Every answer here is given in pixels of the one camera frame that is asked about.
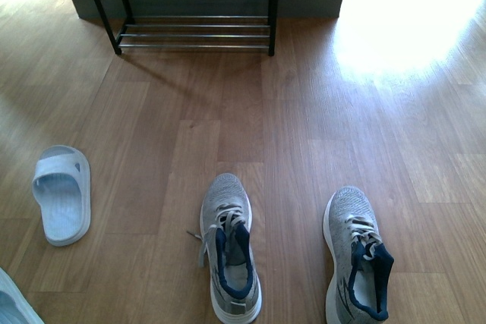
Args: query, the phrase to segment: sneaker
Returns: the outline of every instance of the sneaker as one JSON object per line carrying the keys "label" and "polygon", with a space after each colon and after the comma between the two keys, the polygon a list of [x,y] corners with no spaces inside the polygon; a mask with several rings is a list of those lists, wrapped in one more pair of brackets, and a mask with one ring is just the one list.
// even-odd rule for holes
{"label": "sneaker", "polygon": [[216,177],[200,211],[203,239],[199,264],[207,252],[211,302],[224,323],[250,323],[261,309],[261,289],[250,246],[251,207],[240,180]]}
{"label": "sneaker", "polygon": [[388,319],[393,258],[365,194],[351,186],[335,192],[327,204],[323,232],[334,261],[326,296],[327,324],[375,324]]}

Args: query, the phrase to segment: slipper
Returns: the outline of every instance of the slipper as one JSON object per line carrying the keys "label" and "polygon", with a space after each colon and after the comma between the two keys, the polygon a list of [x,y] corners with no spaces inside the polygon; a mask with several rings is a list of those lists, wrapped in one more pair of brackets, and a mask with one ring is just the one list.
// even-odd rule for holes
{"label": "slipper", "polygon": [[0,269],[0,323],[44,323],[3,269]]}
{"label": "slipper", "polygon": [[69,146],[52,146],[40,156],[32,181],[47,241],[66,246],[90,227],[90,164]]}

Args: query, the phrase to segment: shoelace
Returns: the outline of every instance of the shoelace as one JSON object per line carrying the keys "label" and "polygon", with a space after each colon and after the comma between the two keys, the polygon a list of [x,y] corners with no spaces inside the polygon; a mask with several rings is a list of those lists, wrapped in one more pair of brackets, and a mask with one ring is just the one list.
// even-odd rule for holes
{"label": "shoelace", "polygon": [[350,215],[346,220],[346,227],[351,231],[351,240],[360,242],[366,248],[365,260],[374,258],[374,249],[383,243],[380,235],[374,230],[373,222],[364,216]]}
{"label": "shoelace", "polygon": [[[203,241],[203,244],[199,250],[199,267],[204,267],[204,254],[207,250],[207,242],[210,239],[214,239],[214,234],[217,228],[224,230],[226,237],[230,237],[230,234],[234,231],[234,227],[239,223],[245,223],[243,218],[243,210],[237,203],[224,203],[219,205],[216,210],[216,224],[210,225],[206,234],[201,237],[199,234],[188,231],[189,234],[194,235]],[[226,245],[226,253],[229,252],[229,244]]]}

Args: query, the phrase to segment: chrome rod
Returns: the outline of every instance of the chrome rod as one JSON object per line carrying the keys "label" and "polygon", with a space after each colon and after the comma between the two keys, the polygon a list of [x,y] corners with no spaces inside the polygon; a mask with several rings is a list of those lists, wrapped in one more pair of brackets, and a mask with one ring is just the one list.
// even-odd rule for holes
{"label": "chrome rod", "polygon": [[140,15],[139,19],[267,19],[266,15]]}
{"label": "chrome rod", "polygon": [[242,34],[145,34],[145,33],[123,33],[122,37],[133,38],[270,38],[269,35],[242,35]]}
{"label": "chrome rod", "polygon": [[127,24],[127,27],[137,28],[261,28],[268,29],[266,24]]}
{"label": "chrome rod", "polygon": [[164,49],[268,49],[268,46],[250,45],[135,45],[121,44],[119,47],[164,48]]}

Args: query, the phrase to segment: gray baseboard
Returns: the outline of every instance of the gray baseboard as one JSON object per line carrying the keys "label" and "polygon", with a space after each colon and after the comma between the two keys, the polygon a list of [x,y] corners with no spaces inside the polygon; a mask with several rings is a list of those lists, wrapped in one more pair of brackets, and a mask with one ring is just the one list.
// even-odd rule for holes
{"label": "gray baseboard", "polygon": [[[81,18],[97,18],[93,0],[72,0]],[[265,15],[267,0],[130,0],[136,15]],[[342,0],[279,0],[279,17],[338,17]],[[103,0],[108,17],[124,17],[121,0]]]}

